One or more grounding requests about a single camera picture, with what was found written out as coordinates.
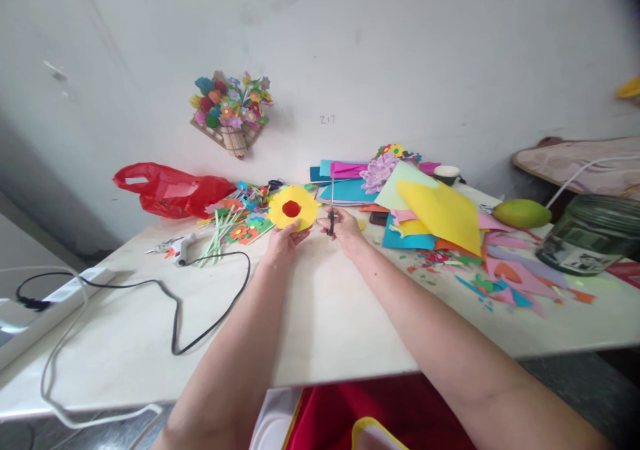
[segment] phone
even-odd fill
[[[381,227],[387,226],[387,212],[371,212],[369,216],[369,222],[374,225],[380,225]]]

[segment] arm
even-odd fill
[[[370,246],[353,216],[334,211],[345,254],[478,449],[609,448],[566,403]],[[328,227],[327,219],[319,223]]]
[[[267,254],[196,367],[153,450],[246,449],[271,373],[298,222],[269,238]]]

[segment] jar lid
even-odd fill
[[[578,195],[567,211],[588,223],[640,237],[640,202],[608,195]]]

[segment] floor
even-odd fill
[[[600,356],[580,353],[530,360],[522,365],[596,426],[616,448],[628,447],[627,440],[639,421],[640,389]],[[101,416],[114,414],[116,412],[106,412]],[[84,415],[86,419],[93,416]],[[86,429],[60,446],[57,446],[59,442],[72,432],[56,419],[5,422],[0,425],[0,449],[126,450],[152,418],[144,415],[132,421]],[[150,448],[161,426],[156,425],[138,448]]]

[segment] red flower center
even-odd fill
[[[282,212],[290,218],[297,217],[300,210],[302,210],[302,207],[298,205],[298,202],[294,202],[293,200],[289,200],[282,206]]]

